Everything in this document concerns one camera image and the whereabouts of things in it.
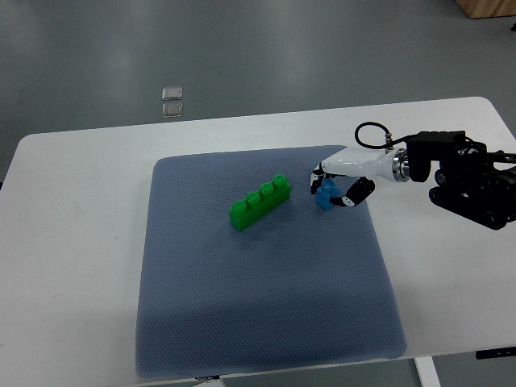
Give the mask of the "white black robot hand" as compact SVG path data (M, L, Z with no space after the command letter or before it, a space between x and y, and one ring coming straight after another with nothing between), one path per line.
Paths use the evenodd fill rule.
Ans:
M345 148L322 160L310 176L310 193L321 192L325 181L334 177L358 177L345 194L328 197L332 206L354 207L363 202L375 189L373 177L388 181L406 182L410 179L405 149L365 150Z

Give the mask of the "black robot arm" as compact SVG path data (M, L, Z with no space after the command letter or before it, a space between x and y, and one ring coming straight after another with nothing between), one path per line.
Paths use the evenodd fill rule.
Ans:
M422 131L405 143L412 181L426 181L439 163L433 204L492 230L515 220L515 154L489 152L464 131Z

